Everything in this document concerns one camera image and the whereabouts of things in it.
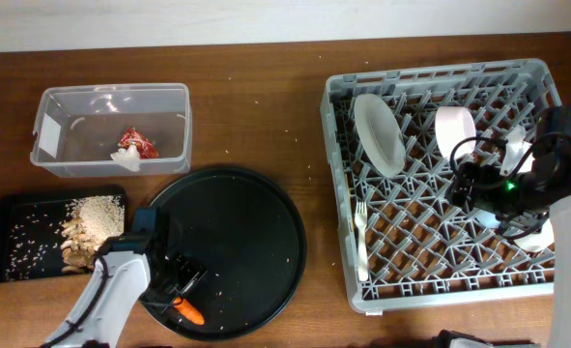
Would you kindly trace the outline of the orange carrot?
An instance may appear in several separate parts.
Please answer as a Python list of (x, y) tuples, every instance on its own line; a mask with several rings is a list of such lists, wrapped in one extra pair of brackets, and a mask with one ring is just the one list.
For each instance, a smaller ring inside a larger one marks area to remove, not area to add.
[(177, 297), (173, 301), (174, 308), (192, 324), (203, 326), (205, 318), (187, 299)]

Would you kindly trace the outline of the blue cup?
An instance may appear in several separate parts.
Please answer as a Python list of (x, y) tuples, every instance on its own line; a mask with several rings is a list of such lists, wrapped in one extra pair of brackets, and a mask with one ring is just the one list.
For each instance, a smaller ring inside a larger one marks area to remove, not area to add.
[(486, 228), (496, 229), (500, 226), (500, 221), (497, 220), (494, 214), (483, 210), (477, 213), (475, 219)]

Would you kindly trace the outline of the white cup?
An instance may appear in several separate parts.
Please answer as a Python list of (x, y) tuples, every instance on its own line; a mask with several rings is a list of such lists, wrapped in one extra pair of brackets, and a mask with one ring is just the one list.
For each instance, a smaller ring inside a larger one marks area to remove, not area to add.
[(520, 249), (526, 252), (540, 252), (550, 246), (554, 239), (554, 231), (551, 221), (548, 219), (537, 233), (529, 234), (523, 238), (514, 240)]

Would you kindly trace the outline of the pink bowl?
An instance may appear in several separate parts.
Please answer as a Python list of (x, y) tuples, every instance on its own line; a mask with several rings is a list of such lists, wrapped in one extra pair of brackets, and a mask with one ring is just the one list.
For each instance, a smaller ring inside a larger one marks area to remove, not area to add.
[(437, 145), (446, 159), (450, 159), (453, 149), (460, 141), (476, 136), (473, 118), (465, 107), (440, 107), (435, 115), (434, 126)]

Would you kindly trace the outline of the white tissue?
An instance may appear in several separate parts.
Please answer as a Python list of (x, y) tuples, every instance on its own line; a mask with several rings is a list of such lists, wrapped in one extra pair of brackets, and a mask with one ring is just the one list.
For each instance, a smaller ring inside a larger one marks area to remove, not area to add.
[(131, 172), (138, 172), (140, 170), (141, 157), (135, 145), (130, 145), (127, 148), (119, 148), (115, 153), (112, 153), (110, 157), (116, 164)]

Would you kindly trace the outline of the red snack wrapper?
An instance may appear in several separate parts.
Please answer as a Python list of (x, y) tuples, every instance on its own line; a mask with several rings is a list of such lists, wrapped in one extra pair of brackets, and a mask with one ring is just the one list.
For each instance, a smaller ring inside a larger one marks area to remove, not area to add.
[(132, 145), (135, 146), (139, 157), (143, 160), (157, 159), (159, 157), (159, 152), (154, 145), (154, 142), (148, 139), (135, 127), (128, 128), (118, 142), (118, 146), (124, 149), (128, 149)]

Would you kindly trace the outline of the grey plate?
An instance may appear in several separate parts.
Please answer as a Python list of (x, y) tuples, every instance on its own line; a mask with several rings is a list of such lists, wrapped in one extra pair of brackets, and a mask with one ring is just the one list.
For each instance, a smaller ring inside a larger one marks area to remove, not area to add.
[(393, 178), (404, 170), (405, 146), (396, 118), (377, 95), (355, 98), (354, 119), (363, 150), (377, 171)]

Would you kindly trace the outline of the white plastic fork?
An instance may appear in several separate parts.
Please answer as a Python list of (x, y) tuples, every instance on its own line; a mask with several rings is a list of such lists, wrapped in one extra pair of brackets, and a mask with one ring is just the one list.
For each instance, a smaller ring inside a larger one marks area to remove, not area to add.
[(355, 210), (355, 226), (357, 228), (357, 277), (360, 282), (369, 278), (368, 254), (366, 250), (367, 207), (362, 201), (358, 201)]

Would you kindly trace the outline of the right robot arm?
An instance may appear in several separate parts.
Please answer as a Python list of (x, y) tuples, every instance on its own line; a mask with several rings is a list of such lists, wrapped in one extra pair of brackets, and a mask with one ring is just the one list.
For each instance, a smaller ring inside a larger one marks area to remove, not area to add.
[(499, 235), (525, 215), (536, 215), (538, 222), (524, 237), (545, 222), (552, 225), (556, 264), (549, 344), (571, 347), (571, 106), (545, 109), (531, 143), (521, 128), (505, 138), (477, 135), (465, 107), (439, 108), (434, 125), (455, 176), (446, 196), (452, 205), (494, 215)]

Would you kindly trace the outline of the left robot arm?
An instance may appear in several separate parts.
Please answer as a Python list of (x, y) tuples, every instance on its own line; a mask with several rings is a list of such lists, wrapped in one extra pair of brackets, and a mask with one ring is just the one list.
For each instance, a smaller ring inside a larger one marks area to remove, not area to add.
[(169, 222), (160, 209), (141, 208), (129, 231), (107, 239), (88, 285), (43, 346), (114, 347), (136, 302), (153, 309), (181, 304), (206, 268), (169, 248)]

